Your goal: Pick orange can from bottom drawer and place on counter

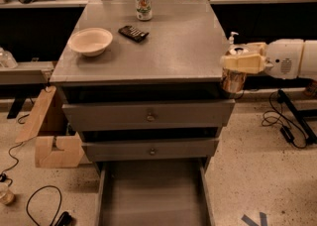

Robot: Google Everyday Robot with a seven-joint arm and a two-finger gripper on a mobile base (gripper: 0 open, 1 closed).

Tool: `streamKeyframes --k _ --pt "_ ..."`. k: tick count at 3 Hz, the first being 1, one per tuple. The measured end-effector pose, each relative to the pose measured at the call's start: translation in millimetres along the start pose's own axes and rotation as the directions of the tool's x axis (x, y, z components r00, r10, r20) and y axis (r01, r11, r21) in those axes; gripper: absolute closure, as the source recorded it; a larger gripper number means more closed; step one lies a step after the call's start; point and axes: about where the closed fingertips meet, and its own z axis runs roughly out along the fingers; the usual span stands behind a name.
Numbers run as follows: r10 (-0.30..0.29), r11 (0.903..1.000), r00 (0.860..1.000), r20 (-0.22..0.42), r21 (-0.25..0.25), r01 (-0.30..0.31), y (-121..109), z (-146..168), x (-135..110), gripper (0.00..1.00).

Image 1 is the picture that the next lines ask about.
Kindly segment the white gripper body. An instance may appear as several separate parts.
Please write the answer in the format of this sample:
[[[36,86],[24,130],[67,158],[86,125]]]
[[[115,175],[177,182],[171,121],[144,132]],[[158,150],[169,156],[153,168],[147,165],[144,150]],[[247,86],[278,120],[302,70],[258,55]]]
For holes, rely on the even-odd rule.
[[[304,41],[281,39],[266,47],[264,72],[274,78],[294,79],[298,76]]]

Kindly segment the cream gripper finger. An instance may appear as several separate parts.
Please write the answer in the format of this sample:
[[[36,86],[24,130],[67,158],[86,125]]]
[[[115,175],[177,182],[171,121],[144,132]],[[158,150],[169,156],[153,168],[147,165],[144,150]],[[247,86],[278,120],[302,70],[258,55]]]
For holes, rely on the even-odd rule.
[[[251,52],[259,53],[261,56],[265,55],[265,50],[266,50],[265,42],[248,43],[247,47],[250,49]]]
[[[265,68],[265,57],[260,54],[222,56],[221,65],[232,71],[257,74]]]

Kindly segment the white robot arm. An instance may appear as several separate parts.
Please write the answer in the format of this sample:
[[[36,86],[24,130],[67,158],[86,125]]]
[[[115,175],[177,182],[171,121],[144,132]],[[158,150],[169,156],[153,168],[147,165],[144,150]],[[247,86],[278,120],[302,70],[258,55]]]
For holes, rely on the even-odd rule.
[[[317,41],[281,39],[232,45],[221,57],[225,69],[282,79],[317,77]]]

